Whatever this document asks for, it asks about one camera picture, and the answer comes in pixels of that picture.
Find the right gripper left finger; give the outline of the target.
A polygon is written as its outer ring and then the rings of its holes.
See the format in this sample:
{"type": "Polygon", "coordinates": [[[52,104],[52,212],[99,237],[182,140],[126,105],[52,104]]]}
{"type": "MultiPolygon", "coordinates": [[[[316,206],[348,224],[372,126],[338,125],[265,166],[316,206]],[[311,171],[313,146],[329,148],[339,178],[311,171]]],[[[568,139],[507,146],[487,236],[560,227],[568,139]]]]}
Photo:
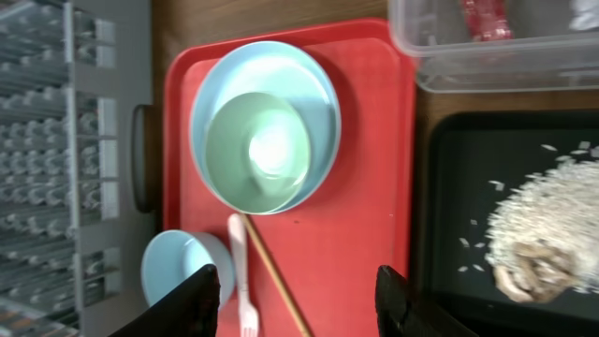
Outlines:
{"type": "Polygon", "coordinates": [[[207,264],[110,337],[215,337],[220,288],[216,266],[207,264]]]}

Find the white tissue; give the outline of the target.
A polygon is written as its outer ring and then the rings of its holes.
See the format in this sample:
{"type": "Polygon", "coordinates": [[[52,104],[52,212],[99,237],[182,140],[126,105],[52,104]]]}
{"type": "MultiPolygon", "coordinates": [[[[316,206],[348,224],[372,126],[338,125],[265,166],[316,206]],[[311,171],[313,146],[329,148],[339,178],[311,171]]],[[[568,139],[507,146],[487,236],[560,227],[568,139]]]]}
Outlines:
{"type": "Polygon", "coordinates": [[[599,0],[572,0],[574,18],[569,27],[575,31],[585,31],[599,26],[599,0]]]}

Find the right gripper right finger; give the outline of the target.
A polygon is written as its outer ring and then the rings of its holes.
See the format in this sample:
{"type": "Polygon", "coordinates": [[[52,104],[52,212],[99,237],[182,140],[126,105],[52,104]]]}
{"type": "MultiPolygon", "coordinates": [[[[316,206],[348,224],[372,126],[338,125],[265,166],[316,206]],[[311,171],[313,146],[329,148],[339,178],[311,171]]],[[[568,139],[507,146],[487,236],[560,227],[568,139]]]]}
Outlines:
{"type": "Polygon", "coordinates": [[[380,337],[477,337],[388,265],[377,270],[375,311],[380,337]]]}

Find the green bowl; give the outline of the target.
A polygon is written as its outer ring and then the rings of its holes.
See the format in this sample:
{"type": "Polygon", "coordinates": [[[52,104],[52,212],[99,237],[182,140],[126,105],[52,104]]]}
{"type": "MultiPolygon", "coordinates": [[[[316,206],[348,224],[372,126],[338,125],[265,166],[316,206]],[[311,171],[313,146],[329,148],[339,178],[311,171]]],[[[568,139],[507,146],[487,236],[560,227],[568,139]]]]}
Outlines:
{"type": "Polygon", "coordinates": [[[238,95],[216,112],[203,145],[202,177],[230,208],[278,211],[303,187],[312,143],[300,114],[280,97],[238,95]]]}

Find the rice food scraps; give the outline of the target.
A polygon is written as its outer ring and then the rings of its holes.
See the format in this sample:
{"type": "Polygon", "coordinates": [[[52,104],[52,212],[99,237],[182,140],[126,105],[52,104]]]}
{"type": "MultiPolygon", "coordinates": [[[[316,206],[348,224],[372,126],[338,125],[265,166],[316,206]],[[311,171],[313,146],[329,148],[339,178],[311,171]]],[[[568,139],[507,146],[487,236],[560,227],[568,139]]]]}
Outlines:
{"type": "Polygon", "coordinates": [[[582,141],[555,161],[499,201],[483,240],[460,238],[485,252],[495,287],[514,302],[598,291],[598,149],[582,141]]]}

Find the red snack wrapper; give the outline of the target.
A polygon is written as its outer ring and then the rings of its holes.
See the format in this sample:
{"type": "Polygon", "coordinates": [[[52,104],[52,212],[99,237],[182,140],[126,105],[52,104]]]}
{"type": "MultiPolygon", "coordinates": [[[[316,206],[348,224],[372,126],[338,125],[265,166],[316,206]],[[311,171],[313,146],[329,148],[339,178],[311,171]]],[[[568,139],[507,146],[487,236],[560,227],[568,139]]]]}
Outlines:
{"type": "Polygon", "coordinates": [[[473,41],[496,41],[513,38],[504,0],[461,0],[462,13],[473,41]]]}

